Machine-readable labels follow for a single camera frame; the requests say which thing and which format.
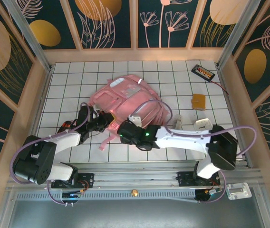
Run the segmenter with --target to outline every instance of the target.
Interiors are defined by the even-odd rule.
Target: pink backpack
[[[108,84],[93,94],[89,100],[90,106],[110,112],[115,120],[109,125],[107,130],[111,136],[105,139],[99,149],[104,147],[117,135],[120,124],[127,120],[129,115],[148,100],[160,100],[157,93],[143,79],[135,75],[127,75],[108,80]],[[141,117],[142,127],[146,128],[149,124],[162,125],[165,123],[168,111],[159,102],[149,102],[143,105],[135,116]]]

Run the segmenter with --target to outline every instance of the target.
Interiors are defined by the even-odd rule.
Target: orange sponge
[[[205,111],[206,110],[206,96],[203,94],[193,94],[192,109]]]

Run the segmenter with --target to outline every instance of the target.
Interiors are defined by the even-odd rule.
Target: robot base
[[[51,184],[52,189],[83,189],[85,184],[85,188],[87,188],[87,183],[89,184],[88,188],[91,189],[94,185],[94,174],[93,173],[78,173],[77,183],[68,184],[62,180],[55,180]]]
[[[178,180],[179,187],[191,187],[191,186],[213,186],[220,185],[220,178],[218,172],[214,173],[210,179],[205,179],[197,176],[198,162],[194,167],[194,171],[178,172],[176,179]]]

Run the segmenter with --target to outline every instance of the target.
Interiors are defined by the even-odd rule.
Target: white tile floor
[[[214,63],[205,60],[56,63],[38,136],[54,134],[63,122],[75,119],[80,103],[87,102],[96,90],[107,84],[107,79],[128,74],[143,77],[169,104],[174,115],[182,115],[183,130],[194,130],[194,122],[206,117],[213,124],[232,127],[222,89],[193,74],[191,69],[196,64],[215,73],[213,80],[219,82]],[[193,93],[206,95],[206,111],[192,110]],[[177,148],[142,152],[134,146],[121,144],[117,139],[100,151],[100,143],[108,136],[106,131],[93,136],[83,145],[58,153],[55,160],[84,163],[200,160],[205,157],[200,152]]]

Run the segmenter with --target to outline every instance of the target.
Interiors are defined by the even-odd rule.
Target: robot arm
[[[181,131],[170,129],[173,133],[189,135],[206,135],[223,130],[221,126],[213,126],[211,131]],[[131,121],[124,121],[117,133],[121,142],[134,144],[140,150],[149,151],[152,148],[183,148],[206,154],[206,158],[195,166],[194,177],[209,179],[214,173],[222,170],[234,170],[237,140],[229,133],[212,137],[192,138],[170,134],[165,127],[150,125],[147,129],[137,127]]]
[[[81,107],[78,119],[74,121],[76,125],[73,125],[71,121],[66,121],[59,132],[71,130],[80,125],[87,115],[87,108]],[[89,115],[89,121],[77,131],[39,142],[22,150],[13,163],[15,175],[36,184],[42,184],[47,180],[62,180],[71,186],[77,183],[76,167],[65,163],[53,164],[53,161],[55,154],[82,144],[92,131],[103,132],[114,119],[111,114],[104,112],[100,112],[96,118],[93,118],[92,107],[90,107]],[[203,135],[220,130],[223,130],[223,128],[215,125],[211,131],[191,132],[171,129],[171,132]],[[117,133],[120,135],[121,143],[134,144],[142,151],[149,151],[152,148],[175,147],[205,153],[206,158],[195,166],[194,177],[209,179],[220,169],[234,170],[235,168],[237,140],[229,133],[203,138],[182,137],[170,134],[163,126],[149,125],[146,129],[143,129],[129,120],[120,125]],[[24,144],[36,139],[39,138],[29,136]]]
[[[54,164],[55,154],[82,144],[92,131],[103,132],[114,119],[110,113],[105,112],[100,112],[96,118],[93,118],[93,107],[89,109],[90,113],[87,113],[87,107],[81,107],[77,120],[63,123],[58,133],[69,131],[67,134],[23,149],[13,162],[14,174],[36,184],[42,184],[47,180],[62,180],[74,185],[77,182],[77,168],[62,162]],[[88,121],[76,131],[71,131],[84,122],[87,115],[89,115]],[[40,138],[31,135],[25,140],[24,145],[37,139]]]

